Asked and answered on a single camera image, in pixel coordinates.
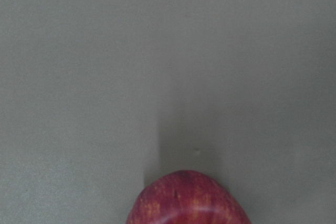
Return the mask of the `lone red yellow apple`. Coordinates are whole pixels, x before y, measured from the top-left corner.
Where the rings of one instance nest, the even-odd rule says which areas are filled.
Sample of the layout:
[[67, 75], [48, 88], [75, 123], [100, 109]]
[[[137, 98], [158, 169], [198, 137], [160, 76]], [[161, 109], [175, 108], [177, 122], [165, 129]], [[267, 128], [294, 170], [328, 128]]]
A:
[[250, 223], [238, 201], [213, 178], [193, 170], [165, 175], [138, 195], [127, 223]]

